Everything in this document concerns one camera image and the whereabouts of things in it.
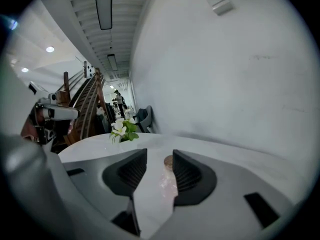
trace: white table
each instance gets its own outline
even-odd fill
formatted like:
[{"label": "white table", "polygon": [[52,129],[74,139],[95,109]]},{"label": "white table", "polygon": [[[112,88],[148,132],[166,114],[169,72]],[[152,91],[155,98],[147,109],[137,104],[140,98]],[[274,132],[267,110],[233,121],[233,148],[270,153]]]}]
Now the white table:
[{"label": "white table", "polygon": [[307,184],[287,160],[248,149],[171,135],[139,133],[139,139],[112,144],[109,134],[102,134],[69,146],[59,157],[63,163],[76,162],[144,148],[147,148],[147,170],[134,192],[135,211],[144,239],[152,236],[173,212],[177,190],[174,181],[168,182],[164,159],[172,155],[174,149],[242,166],[279,190],[293,204],[301,201],[308,192]]}]

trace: chair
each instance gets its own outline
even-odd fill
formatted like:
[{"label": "chair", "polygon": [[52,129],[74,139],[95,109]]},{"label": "chair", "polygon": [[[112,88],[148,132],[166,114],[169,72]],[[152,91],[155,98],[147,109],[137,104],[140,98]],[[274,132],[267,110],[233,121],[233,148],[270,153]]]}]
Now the chair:
[{"label": "chair", "polygon": [[147,106],[146,109],[139,109],[137,115],[139,113],[147,113],[147,116],[140,122],[137,122],[135,125],[137,125],[137,129],[136,132],[137,133],[150,133],[150,131],[147,129],[147,127],[151,126],[152,123],[152,107],[151,106]]}]

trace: person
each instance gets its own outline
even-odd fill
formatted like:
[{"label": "person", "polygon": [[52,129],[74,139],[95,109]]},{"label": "person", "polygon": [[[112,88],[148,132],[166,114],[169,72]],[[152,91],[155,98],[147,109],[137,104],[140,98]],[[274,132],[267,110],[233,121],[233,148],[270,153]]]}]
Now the person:
[{"label": "person", "polygon": [[123,105],[123,102],[122,102],[123,98],[121,96],[121,93],[118,90],[115,90],[114,92],[116,93],[115,100],[118,103],[118,107],[119,107],[119,110],[120,110],[120,113],[121,113],[121,117],[125,118],[124,105]]}]

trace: gray chair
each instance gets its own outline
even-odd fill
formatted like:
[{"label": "gray chair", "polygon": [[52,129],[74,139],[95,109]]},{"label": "gray chair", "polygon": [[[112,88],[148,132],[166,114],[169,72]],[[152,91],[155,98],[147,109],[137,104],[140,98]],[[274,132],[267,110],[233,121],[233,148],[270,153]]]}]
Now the gray chair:
[{"label": "gray chair", "polygon": [[147,127],[150,127],[152,123],[152,107],[147,106],[145,110],[146,110],[147,116],[142,121],[139,121],[136,123],[136,125],[138,126],[136,129],[137,133],[150,133]]}]

